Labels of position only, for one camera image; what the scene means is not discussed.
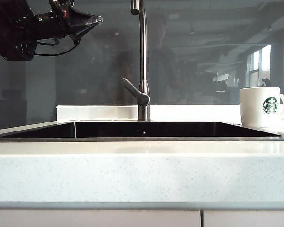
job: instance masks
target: starbucks logo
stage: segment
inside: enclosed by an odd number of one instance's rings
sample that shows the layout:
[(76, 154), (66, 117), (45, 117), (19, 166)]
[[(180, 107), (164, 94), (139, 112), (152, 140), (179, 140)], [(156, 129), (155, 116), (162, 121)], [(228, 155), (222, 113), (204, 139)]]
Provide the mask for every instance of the starbucks logo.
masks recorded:
[(263, 110), (267, 114), (275, 114), (278, 109), (278, 101), (276, 98), (268, 98), (263, 103)]

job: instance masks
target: kitchen sink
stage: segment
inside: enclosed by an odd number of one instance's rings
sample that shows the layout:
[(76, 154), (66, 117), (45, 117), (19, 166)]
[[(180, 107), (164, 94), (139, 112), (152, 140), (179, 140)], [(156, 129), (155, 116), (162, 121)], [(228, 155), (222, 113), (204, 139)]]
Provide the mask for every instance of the kitchen sink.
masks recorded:
[(284, 140), (223, 122), (71, 122), (0, 135), (0, 141)]

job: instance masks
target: glass wall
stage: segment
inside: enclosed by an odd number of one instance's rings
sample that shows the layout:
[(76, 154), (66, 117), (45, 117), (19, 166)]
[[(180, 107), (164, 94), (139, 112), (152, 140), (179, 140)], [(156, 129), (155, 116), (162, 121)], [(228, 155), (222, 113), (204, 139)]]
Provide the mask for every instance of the glass wall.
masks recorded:
[[(34, 14), (48, 0), (27, 0)], [(73, 51), (31, 61), (0, 56), (0, 128), (55, 120), (57, 105), (136, 105), (120, 83), (140, 80), (139, 17), (130, 0), (76, 0), (104, 22)], [(151, 105), (238, 104), (239, 89), (284, 93), (284, 0), (144, 0)], [(73, 47), (69, 37), (36, 53)]]

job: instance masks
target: white cabinet door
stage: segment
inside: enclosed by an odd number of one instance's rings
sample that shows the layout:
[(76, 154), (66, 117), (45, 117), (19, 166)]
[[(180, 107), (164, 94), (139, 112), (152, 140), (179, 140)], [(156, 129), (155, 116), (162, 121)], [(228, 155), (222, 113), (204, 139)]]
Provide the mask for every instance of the white cabinet door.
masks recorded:
[(200, 211), (0, 209), (0, 227), (200, 227)]
[(204, 211), (203, 227), (284, 227), (284, 211)]

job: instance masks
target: stainless steel faucet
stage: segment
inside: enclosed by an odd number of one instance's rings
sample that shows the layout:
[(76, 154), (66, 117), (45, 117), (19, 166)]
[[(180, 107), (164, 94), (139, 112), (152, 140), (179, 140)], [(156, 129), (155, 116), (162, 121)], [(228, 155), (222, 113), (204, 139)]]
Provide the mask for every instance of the stainless steel faucet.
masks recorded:
[(140, 85), (137, 90), (131, 82), (122, 78), (121, 82), (137, 99), (138, 121), (150, 121), (150, 97), (147, 83), (148, 74), (148, 46), (146, 31), (146, 14), (143, 0), (132, 0), (131, 13), (139, 15), (140, 23)]

